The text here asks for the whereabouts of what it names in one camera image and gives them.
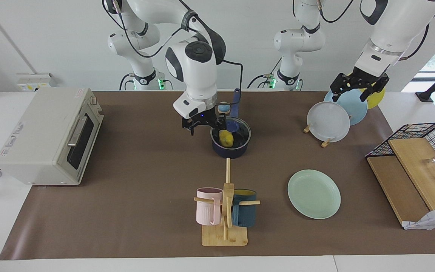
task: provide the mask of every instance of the brown table mat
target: brown table mat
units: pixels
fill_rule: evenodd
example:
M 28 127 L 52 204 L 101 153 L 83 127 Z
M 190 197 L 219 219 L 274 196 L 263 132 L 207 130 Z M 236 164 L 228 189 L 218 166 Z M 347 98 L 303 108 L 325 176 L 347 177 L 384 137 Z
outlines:
M 365 159 L 391 134 L 377 107 L 324 149 L 302 130 L 325 93 L 243 93 L 252 139 L 231 181 L 258 192 L 257 224 L 245 247 L 203 247 L 193 198 L 222 187 L 226 168 L 209 128 L 194 137 L 181 128 L 172 107 L 180 93 L 96 95 L 105 118 L 82 184 L 33 186 L 0 260 L 435 253 L 435 229 L 403 230 Z M 336 182 L 335 216 L 312 220 L 293 208 L 287 184 L 303 169 Z

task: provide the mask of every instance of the label sticker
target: label sticker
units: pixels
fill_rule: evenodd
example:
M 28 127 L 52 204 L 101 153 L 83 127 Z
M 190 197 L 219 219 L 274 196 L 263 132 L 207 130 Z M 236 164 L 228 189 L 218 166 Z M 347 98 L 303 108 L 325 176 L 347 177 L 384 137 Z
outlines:
M 25 127 L 26 121 L 25 122 L 19 122 L 16 127 L 14 128 L 14 130 L 12 131 L 12 134 L 20 134 L 23 131 L 23 128 Z
M 75 98 L 80 98 L 83 95 L 83 91 L 84 91 L 84 89 L 79 88 L 75 94 Z
M 17 137 L 15 134 L 9 136 L 9 139 L 6 141 L 5 147 L 12 147 L 16 142 L 16 139 Z
M 16 143 L 18 136 L 19 136 L 19 134 L 21 134 L 21 132 L 25 128 L 25 125 L 26 125 L 26 121 L 18 122 L 18 124 L 16 125 L 16 127 L 12 131 L 12 134 L 7 139 L 5 146 L 1 150 L 1 153 L 0 153 L 1 157 L 5 157 L 6 155 L 8 155 L 10 153 L 11 148 L 14 146 L 14 143 Z
M 11 150 L 11 148 L 3 148 L 3 150 L 1 150 L 0 156 L 1 157 L 6 157 L 6 155 L 9 154 L 10 150 Z

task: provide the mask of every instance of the light green plate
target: light green plate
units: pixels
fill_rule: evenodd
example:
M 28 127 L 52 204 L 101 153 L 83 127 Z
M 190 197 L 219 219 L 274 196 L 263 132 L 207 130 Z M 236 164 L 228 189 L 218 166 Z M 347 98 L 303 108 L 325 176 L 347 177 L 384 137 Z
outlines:
M 293 206 L 314 219 L 325 219 L 340 208 L 340 191 L 333 180 L 316 170 L 302 170 L 288 182 L 288 197 Z

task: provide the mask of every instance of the black wire rack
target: black wire rack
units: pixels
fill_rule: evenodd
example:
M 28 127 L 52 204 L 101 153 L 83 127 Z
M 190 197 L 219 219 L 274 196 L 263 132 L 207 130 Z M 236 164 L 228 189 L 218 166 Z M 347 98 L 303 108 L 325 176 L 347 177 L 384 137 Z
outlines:
M 366 157 L 394 156 L 395 154 L 389 145 L 389 141 L 410 138 L 426 138 L 435 150 L 435 123 L 404 125 L 387 138 L 387 140 L 378 145 L 371 153 L 368 153 Z

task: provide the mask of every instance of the dark teal mug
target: dark teal mug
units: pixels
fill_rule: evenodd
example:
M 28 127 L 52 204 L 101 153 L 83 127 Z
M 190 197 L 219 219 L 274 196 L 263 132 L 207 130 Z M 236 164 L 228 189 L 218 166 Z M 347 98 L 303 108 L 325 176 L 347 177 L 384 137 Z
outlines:
M 233 225 L 252 227 L 256 222 L 256 205 L 240 206 L 241 201 L 256 200 L 256 192 L 247 189 L 236 189 L 233 197 Z

